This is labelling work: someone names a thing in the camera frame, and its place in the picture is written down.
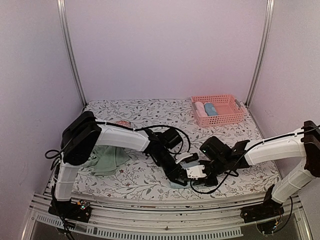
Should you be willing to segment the light blue towel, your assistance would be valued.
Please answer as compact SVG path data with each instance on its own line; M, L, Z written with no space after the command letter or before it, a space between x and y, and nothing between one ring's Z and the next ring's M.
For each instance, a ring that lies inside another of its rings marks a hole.
M175 169L174 173L177 176L177 182L169 181L172 189L190 189L190 179L187 177L187 168L190 168L193 163L181 162Z

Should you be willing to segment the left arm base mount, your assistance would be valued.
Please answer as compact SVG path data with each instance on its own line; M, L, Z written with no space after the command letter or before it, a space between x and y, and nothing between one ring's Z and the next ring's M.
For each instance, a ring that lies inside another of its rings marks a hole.
M91 217L92 208L86 205L87 202L51 201L48 213L67 220L88 223Z

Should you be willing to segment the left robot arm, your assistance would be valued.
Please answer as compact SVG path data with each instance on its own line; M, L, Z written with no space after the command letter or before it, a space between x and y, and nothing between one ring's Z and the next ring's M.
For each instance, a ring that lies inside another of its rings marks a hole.
M111 122L98 121L93 112L85 111L62 133L61 159L53 196L57 200L55 209L63 216L74 213L74 205L69 202L73 184L81 165L97 146L117 147L135 150L152 158L162 168L170 182L186 186L187 177L182 166L176 162L171 152L183 139L184 132L174 126L166 126L164 132L154 132L154 126L130 128Z

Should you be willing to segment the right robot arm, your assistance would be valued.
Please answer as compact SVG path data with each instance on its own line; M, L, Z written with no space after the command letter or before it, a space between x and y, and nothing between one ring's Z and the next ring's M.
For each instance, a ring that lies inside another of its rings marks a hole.
M311 120L289 133L261 140L243 140L229 147L216 136L208 138L200 151L208 158L205 167L217 176L230 174L266 162L296 160L296 166L280 181L270 186L258 213L269 218L278 207L320 176L320 127Z

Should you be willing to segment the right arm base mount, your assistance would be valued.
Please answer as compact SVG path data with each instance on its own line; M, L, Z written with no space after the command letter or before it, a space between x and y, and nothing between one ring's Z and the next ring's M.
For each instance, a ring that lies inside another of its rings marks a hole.
M256 221L265 220L280 216L284 213L284 208L280 204L255 204L251 206L245 206L240 210L240 217L245 223L251 223Z

